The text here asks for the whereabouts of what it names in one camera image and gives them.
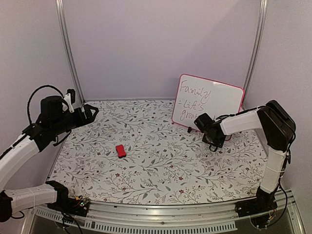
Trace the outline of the pink framed whiteboard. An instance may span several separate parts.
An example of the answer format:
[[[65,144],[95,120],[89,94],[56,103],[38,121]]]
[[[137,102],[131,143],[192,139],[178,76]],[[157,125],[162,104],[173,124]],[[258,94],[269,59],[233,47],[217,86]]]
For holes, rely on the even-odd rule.
[[[234,85],[182,74],[179,78],[172,122],[199,132],[194,121],[203,113],[211,119],[240,111],[245,91]]]

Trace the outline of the red whiteboard eraser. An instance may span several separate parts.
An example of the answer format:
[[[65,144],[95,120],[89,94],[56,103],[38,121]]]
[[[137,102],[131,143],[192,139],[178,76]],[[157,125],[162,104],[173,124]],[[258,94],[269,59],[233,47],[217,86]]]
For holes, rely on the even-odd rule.
[[[116,146],[116,152],[117,152],[118,158],[126,157],[126,152],[125,152],[124,146],[122,144]]]

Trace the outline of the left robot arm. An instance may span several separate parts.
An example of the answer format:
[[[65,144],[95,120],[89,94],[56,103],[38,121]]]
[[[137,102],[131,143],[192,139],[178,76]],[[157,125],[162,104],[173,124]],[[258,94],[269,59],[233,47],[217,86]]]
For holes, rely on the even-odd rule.
[[[50,143],[62,143],[58,136],[70,135],[75,128],[93,123],[99,109],[85,104],[73,108],[75,102],[70,94],[49,96],[40,102],[40,114],[36,122],[30,123],[18,139],[0,156],[0,220],[6,222],[13,214],[41,204],[52,209],[72,213],[74,200],[69,198],[68,189],[56,181],[42,185],[6,190],[10,178],[32,157],[42,152]]]

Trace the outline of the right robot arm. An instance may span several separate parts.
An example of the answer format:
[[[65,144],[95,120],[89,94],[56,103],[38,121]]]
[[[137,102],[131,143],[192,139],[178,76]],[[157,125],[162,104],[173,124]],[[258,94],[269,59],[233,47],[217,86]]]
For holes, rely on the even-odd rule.
[[[237,132],[261,129],[264,132],[269,155],[262,181],[254,199],[238,202],[237,211],[261,213],[276,208],[274,194],[290,162],[290,147],[295,140],[296,125],[276,100],[266,105],[244,110],[237,114],[222,115],[213,120],[207,113],[199,115],[194,124],[203,133],[203,142],[215,149],[221,148],[226,136]]]

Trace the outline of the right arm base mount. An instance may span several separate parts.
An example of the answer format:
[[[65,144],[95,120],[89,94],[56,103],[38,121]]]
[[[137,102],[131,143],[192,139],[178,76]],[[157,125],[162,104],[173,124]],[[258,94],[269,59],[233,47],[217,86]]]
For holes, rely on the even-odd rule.
[[[277,208],[275,199],[264,200],[262,198],[253,198],[235,203],[235,212],[239,217],[256,215],[268,212]]]

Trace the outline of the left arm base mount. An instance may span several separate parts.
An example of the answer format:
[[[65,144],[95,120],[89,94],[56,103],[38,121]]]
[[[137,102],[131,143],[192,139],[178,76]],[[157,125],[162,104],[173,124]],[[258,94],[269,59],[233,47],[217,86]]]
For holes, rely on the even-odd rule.
[[[90,199],[83,198],[82,196],[71,197],[58,197],[56,202],[48,203],[47,207],[52,210],[63,212],[70,215],[78,215],[86,217],[89,211]]]

